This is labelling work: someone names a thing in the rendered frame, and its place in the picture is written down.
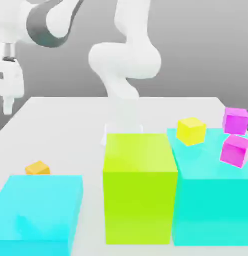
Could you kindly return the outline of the large lime green box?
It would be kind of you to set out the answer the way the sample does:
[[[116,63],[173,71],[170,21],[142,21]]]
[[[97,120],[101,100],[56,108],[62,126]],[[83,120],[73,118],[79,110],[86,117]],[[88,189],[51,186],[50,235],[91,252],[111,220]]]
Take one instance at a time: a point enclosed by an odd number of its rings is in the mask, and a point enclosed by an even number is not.
[[[166,134],[107,134],[103,165],[106,244],[169,244],[177,175]]]

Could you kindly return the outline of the small yellow cube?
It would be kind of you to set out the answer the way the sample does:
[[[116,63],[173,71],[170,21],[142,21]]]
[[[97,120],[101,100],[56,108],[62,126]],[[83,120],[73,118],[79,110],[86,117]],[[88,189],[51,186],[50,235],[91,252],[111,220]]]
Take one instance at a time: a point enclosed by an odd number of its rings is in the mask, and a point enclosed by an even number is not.
[[[195,117],[183,118],[177,122],[176,137],[186,146],[204,142],[206,124]]]

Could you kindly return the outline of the small orange cube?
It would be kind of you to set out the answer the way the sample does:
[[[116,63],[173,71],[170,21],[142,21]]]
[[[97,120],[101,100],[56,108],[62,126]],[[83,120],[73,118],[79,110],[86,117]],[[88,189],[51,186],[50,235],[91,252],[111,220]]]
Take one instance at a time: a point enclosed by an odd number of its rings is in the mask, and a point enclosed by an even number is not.
[[[25,167],[25,172],[27,175],[49,175],[50,169],[46,164],[38,161]]]

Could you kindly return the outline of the small magenta cube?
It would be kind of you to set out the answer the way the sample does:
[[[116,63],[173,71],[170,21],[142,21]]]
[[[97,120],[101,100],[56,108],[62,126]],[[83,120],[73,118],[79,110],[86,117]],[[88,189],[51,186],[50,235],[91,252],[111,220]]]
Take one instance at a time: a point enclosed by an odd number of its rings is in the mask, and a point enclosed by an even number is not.
[[[223,143],[220,161],[243,168],[248,160],[248,138],[230,135]]]
[[[222,127],[226,134],[245,135],[248,128],[247,109],[226,107]]]

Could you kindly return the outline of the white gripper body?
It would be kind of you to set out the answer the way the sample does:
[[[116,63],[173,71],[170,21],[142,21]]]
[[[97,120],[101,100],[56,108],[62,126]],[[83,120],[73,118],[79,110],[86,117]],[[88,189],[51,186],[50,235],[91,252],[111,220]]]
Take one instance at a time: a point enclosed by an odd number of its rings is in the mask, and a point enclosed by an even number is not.
[[[0,96],[22,98],[24,95],[24,80],[18,61],[1,61],[0,73],[3,74],[3,79],[0,79]]]

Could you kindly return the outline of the large cyan box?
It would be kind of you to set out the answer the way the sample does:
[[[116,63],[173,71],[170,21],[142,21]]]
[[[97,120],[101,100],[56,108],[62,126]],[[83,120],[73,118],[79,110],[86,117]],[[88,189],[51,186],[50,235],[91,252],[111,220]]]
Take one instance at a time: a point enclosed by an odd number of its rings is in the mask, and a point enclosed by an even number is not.
[[[11,175],[0,191],[0,256],[71,256],[80,175]]]

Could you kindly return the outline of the large turquoise box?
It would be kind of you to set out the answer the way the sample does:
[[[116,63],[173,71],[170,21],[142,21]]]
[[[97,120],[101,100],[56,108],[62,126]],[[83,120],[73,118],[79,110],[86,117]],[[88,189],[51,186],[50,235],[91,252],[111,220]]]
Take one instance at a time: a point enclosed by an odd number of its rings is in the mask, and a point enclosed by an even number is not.
[[[248,161],[220,161],[227,134],[206,131],[202,144],[186,146],[169,128],[178,170],[172,238],[176,246],[248,246]]]

